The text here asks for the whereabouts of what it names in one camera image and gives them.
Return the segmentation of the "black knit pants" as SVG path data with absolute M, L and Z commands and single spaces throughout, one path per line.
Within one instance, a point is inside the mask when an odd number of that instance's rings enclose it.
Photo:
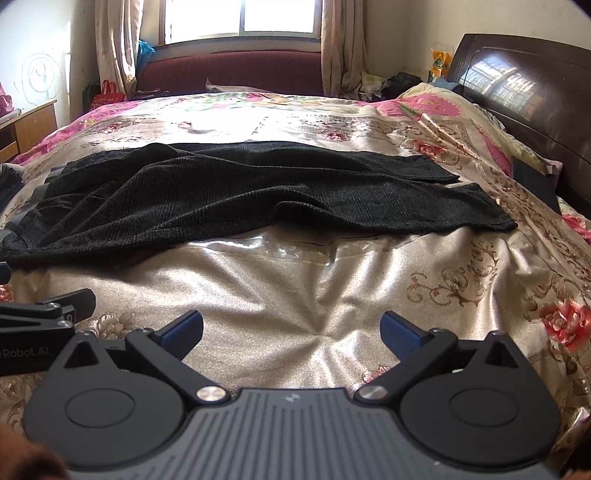
M 273 224 L 395 236 L 515 221 L 430 158 L 293 142 L 152 143 L 66 164 L 1 234 L 14 269 L 110 265 Z

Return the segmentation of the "floral satin bedspread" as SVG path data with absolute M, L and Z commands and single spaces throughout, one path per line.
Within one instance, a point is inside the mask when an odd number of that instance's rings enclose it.
M 204 340 L 187 362 L 231 388 L 359 388 L 396 364 L 378 334 L 386 310 L 470 339 L 502 329 L 560 407 L 552 460 L 564 464 L 590 436 L 590 248 L 511 176 L 512 159 L 546 174 L 562 160 L 540 156 L 453 92 L 424 84 L 374 104 L 216 93 L 103 107 L 20 156 L 24 186 L 1 218 L 15 217 L 52 170 L 92 153 L 152 142 L 269 140 L 426 155 L 479 184 L 517 228 L 400 239 L 268 227 L 187 243 L 123 269 L 18 271 L 15 300 L 89 288 L 97 307 L 87 328 L 102 338 L 157 328 L 197 309 Z

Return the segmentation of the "yellow snack package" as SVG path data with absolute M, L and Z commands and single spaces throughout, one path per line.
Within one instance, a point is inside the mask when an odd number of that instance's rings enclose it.
M 445 79 L 453 62 L 453 52 L 445 48 L 432 48 L 432 63 L 428 73 L 429 82 Z

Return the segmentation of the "black phone on bed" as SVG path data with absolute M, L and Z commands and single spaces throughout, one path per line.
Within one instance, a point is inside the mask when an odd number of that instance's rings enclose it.
M 512 158 L 512 178 L 557 214 L 560 207 L 551 180 L 520 159 Z

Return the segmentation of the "black bag on nightstand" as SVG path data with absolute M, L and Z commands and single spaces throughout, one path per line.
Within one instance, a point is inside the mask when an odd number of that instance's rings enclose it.
M 382 100 L 396 99 L 421 83 L 422 79 L 419 76 L 407 72 L 399 72 L 383 82 L 380 89 L 380 98 Z

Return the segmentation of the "blue plastic bag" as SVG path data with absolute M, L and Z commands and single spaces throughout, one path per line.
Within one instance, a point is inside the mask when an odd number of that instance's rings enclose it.
M 155 54 L 154 47 L 147 41 L 140 39 L 138 41 L 138 50 L 137 50 L 137 58 L 136 58 L 136 68 L 135 74 L 136 79 L 139 79 L 142 71 L 145 69 L 147 64 L 152 59 L 152 56 Z

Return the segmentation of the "red shopping bag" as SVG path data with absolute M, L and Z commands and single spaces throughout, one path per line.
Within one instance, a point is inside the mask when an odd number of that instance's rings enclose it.
M 101 91 L 93 96 L 89 109 L 95 110 L 101 106 L 123 102 L 125 99 L 126 95 L 118 90 L 114 82 L 104 80 Z

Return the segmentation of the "dark wooden headboard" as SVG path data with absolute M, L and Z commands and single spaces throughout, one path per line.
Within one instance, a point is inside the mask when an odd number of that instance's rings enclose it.
M 563 164 L 557 194 L 590 214 L 590 51 L 501 34 L 463 36 L 448 80 L 507 131 Z

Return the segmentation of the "right beige curtain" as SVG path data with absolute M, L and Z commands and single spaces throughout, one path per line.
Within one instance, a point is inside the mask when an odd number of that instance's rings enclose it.
M 321 72 L 327 97 L 359 99 L 367 67 L 366 5 L 362 0 L 322 1 Z

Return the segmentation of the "left beige curtain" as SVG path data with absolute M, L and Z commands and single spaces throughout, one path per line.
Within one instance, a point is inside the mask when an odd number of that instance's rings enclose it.
M 113 82 L 130 99 L 135 92 L 136 63 L 143 0 L 95 2 L 95 46 L 100 81 Z

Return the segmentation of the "wooden desk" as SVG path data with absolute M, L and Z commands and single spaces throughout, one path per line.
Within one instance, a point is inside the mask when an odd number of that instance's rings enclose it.
M 1 119 L 0 162 L 13 160 L 57 130 L 55 100 Z

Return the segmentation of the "window with bright light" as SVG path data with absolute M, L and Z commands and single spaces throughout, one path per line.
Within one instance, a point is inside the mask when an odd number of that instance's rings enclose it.
M 163 1 L 161 32 L 166 45 L 235 37 L 321 36 L 317 0 Z

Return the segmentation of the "beige curtain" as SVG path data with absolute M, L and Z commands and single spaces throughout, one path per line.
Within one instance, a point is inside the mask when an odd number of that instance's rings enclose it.
M 95 46 L 100 81 L 113 82 L 130 99 L 135 92 L 136 63 L 143 0 L 95 2 Z
M 322 1 L 321 72 L 327 97 L 359 99 L 367 67 L 366 5 L 362 0 Z

